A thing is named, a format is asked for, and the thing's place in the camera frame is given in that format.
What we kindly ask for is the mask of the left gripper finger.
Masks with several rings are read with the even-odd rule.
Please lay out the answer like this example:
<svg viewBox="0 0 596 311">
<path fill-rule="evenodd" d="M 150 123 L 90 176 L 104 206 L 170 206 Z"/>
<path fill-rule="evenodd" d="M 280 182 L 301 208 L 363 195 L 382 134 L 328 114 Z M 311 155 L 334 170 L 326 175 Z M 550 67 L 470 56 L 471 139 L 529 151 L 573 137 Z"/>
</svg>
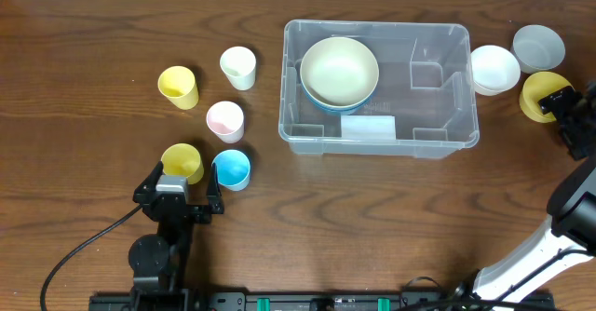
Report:
<svg viewBox="0 0 596 311">
<path fill-rule="evenodd" d="M 211 164 L 210 171 L 210 180 L 206 192 L 210 211 L 212 214 L 224 214 L 224 203 L 218 180 L 217 164 L 215 162 Z"/>
<path fill-rule="evenodd" d="M 158 161 L 156 166 L 150 172 L 150 174 L 141 182 L 141 184 L 135 189 L 136 195 L 151 194 L 156 190 L 156 185 L 163 173 L 163 163 Z"/>
</svg>

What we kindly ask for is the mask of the yellow small bowl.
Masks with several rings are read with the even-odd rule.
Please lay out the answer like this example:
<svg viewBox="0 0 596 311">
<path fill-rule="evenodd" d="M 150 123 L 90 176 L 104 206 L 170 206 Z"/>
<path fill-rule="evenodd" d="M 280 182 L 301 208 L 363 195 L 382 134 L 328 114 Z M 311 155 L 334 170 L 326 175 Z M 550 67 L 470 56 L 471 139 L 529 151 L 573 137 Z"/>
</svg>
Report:
<svg viewBox="0 0 596 311">
<path fill-rule="evenodd" d="M 531 74 L 524 82 L 519 97 L 519 105 L 523 113 L 538 123 L 551 123 L 556 120 L 552 113 L 544 114 L 538 102 L 562 88 L 571 86 L 563 76 L 553 72 Z"/>
</svg>

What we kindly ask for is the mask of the grey small bowl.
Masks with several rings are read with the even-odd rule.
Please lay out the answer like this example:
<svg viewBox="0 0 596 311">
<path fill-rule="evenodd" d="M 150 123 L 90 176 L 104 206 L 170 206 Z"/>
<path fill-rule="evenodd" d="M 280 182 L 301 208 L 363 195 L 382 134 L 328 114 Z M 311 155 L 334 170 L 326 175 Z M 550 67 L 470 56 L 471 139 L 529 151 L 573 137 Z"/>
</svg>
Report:
<svg viewBox="0 0 596 311">
<path fill-rule="evenodd" d="M 549 71 L 559 66 L 566 54 L 562 38 L 543 25 L 526 25 L 513 36 L 511 52 L 526 74 Z"/>
</svg>

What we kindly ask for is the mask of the white small bowl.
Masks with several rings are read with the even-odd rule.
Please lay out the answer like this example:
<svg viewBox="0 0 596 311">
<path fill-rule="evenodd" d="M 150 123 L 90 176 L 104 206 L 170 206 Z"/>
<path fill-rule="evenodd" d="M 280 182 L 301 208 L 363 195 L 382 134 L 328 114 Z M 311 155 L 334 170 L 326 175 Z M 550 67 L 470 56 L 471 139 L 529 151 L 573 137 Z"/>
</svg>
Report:
<svg viewBox="0 0 596 311">
<path fill-rule="evenodd" d="M 514 88 L 521 78 L 515 56 L 503 47 L 487 45 L 471 52 L 474 89 L 483 96 L 494 96 Z"/>
</svg>

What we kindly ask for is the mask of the dark blue bowl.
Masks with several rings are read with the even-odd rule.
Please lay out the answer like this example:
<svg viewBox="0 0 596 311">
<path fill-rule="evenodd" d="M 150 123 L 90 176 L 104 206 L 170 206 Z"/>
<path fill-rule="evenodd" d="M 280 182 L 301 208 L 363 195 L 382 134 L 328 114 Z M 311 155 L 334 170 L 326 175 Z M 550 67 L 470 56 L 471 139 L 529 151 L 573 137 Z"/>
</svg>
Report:
<svg viewBox="0 0 596 311">
<path fill-rule="evenodd" d="M 307 98 L 320 110 L 322 110 L 328 114 L 332 114 L 332 115 L 352 115 L 357 110 L 362 108 L 370 100 L 370 99 L 364 100 L 363 102 L 361 102 L 355 106 L 352 106 L 352 107 L 330 107 L 330 106 L 323 105 L 321 102 L 316 101 L 314 98 L 312 98 L 310 96 L 307 96 Z"/>
<path fill-rule="evenodd" d="M 302 86 L 302 91 L 305 94 L 306 98 L 311 101 L 316 107 L 318 107 L 320 110 L 327 112 L 327 113 L 331 113 L 331 114 L 342 114 L 342 115 L 351 115 L 353 113 L 355 113 L 358 109 L 362 108 L 367 102 L 369 102 L 375 92 L 373 92 L 367 99 L 361 101 L 360 103 L 353 105 L 353 106 L 349 106 L 349 107 L 331 107 L 331 106 L 325 106 L 323 103 L 317 101 L 314 97 L 310 96 L 305 88 L 305 86 Z"/>
</svg>

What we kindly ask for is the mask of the cream large bowl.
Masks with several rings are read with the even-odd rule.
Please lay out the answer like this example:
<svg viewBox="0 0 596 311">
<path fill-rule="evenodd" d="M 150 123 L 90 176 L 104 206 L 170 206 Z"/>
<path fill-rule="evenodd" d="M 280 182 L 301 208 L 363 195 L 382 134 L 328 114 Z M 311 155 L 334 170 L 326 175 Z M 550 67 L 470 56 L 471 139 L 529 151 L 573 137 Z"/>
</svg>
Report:
<svg viewBox="0 0 596 311">
<path fill-rule="evenodd" d="M 300 79 L 308 94 L 325 106 L 349 107 L 375 92 L 380 76 L 372 51 L 353 38 L 318 41 L 304 55 Z"/>
</svg>

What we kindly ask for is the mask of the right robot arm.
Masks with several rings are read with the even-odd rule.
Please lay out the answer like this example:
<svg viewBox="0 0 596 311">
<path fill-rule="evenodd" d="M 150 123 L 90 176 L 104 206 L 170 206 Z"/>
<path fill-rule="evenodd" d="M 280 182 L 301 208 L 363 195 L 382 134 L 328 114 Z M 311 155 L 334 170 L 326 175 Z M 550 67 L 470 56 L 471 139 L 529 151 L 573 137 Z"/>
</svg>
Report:
<svg viewBox="0 0 596 311">
<path fill-rule="evenodd" d="M 562 271 L 595 258 L 595 84 L 581 92 L 563 78 L 531 78 L 521 101 L 525 111 L 552 115 L 570 156 L 583 163 L 555 189 L 546 220 L 528 239 L 455 290 L 478 303 L 474 310 L 519 303 Z"/>
</svg>

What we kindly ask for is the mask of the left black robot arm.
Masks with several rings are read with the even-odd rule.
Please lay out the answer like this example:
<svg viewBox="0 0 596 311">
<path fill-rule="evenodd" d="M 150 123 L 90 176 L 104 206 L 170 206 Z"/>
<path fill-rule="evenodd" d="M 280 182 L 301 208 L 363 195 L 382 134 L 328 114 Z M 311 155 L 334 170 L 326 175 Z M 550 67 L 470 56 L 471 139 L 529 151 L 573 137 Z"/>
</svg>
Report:
<svg viewBox="0 0 596 311">
<path fill-rule="evenodd" d="M 192 205 L 188 181 L 169 176 L 158 162 L 135 189 L 133 201 L 157 223 L 157 232 L 138 238 L 129 249 L 133 270 L 132 310 L 203 310 L 199 292 L 183 286 L 184 273 L 197 224 L 209 224 L 224 213 L 215 167 L 211 168 L 204 205 Z"/>
</svg>

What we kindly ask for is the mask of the clear plastic storage container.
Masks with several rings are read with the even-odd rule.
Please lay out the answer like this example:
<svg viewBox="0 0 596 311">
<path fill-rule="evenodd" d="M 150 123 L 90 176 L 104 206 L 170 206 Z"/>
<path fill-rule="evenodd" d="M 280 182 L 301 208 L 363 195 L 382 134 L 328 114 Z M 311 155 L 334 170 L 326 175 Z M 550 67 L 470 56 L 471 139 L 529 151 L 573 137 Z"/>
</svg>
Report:
<svg viewBox="0 0 596 311">
<path fill-rule="evenodd" d="M 372 95 L 347 112 L 319 106 L 301 77 L 306 52 L 330 37 L 374 55 Z M 470 35 L 455 23 L 292 20 L 284 28 L 278 134 L 297 155 L 444 158 L 480 139 Z"/>
</svg>

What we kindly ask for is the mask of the light blue cup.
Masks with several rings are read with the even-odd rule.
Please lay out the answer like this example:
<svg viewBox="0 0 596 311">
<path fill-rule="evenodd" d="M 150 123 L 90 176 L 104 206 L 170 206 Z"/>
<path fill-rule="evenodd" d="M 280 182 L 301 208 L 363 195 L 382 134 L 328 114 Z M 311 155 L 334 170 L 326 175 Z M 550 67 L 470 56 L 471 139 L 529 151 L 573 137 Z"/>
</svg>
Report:
<svg viewBox="0 0 596 311">
<path fill-rule="evenodd" d="M 251 162 L 239 150 L 225 150 L 215 156 L 213 165 L 216 168 L 219 185 L 231 191 L 242 191 L 250 183 Z"/>
</svg>

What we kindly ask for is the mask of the yellow cup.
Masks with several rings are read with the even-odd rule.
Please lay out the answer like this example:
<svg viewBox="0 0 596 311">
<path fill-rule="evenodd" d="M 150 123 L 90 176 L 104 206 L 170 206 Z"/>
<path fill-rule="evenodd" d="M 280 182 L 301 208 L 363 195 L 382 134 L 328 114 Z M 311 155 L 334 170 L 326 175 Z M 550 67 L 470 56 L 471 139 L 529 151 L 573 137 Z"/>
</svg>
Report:
<svg viewBox="0 0 596 311">
<path fill-rule="evenodd" d="M 204 176 L 204 164 L 199 151 L 187 143 L 176 143 L 161 156 L 163 172 L 185 177 L 189 184 L 199 183 Z"/>
<path fill-rule="evenodd" d="M 187 67 L 169 67 L 159 76 L 157 87 L 159 92 L 179 109 L 189 110 L 198 104 L 196 78 Z"/>
</svg>

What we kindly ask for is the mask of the pink cup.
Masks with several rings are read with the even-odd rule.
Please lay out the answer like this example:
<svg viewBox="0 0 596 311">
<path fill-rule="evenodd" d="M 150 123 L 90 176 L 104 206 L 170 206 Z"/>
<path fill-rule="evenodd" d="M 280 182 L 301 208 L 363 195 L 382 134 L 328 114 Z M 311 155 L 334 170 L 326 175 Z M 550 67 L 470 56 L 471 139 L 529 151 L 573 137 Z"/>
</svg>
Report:
<svg viewBox="0 0 596 311">
<path fill-rule="evenodd" d="M 225 143 L 239 142 L 244 135 L 245 116 L 232 101 L 219 101 L 206 114 L 208 128 Z"/>
</svg>

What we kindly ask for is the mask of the yellow cup upper left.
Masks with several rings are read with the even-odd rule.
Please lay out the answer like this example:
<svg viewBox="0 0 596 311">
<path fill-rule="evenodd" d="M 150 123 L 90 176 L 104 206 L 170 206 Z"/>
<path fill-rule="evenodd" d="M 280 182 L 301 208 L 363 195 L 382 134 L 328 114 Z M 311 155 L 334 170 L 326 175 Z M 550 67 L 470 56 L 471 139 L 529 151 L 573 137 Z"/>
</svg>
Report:
<svg viewBox="0 0 596 311">
<path fill-rule="evenodd" d="M 159 92 L 179 109 L 189 110 L 198 104 L 196 78 L 187 67 L 169 67 L 159 76 L 157 87 Z"/>
</svg>

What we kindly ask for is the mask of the pale green cup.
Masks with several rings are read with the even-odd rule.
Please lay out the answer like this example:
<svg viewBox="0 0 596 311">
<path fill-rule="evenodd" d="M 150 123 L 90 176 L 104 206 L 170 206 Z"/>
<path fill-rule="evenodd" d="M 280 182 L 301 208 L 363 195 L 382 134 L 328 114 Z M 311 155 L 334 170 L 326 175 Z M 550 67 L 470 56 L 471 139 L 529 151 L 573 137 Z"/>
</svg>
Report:
<svg viewBox="0 0 596 311">
<path fill-rule="evenodd" d="M 246 47 L 230 47 L 220 58 L 220 67 L 237 90 L 248 90 L 256 79 L 256 56 Z"/>
</svg>

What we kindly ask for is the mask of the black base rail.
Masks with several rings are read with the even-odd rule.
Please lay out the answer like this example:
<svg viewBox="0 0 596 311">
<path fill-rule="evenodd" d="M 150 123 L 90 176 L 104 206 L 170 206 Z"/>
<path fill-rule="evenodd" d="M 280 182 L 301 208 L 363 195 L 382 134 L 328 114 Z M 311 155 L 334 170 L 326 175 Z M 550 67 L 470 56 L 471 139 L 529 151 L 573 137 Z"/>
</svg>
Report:
<svg viewBox="0 0 596 311">
<path fill-rule="evenodd" d="M 89 311 L 396 311 L 444 299 L 432 289 L 396 294 L 245 294 L 241 291 L 207 295 L 193 290 L 99 292 L 89 298 Z"/>
</svg>

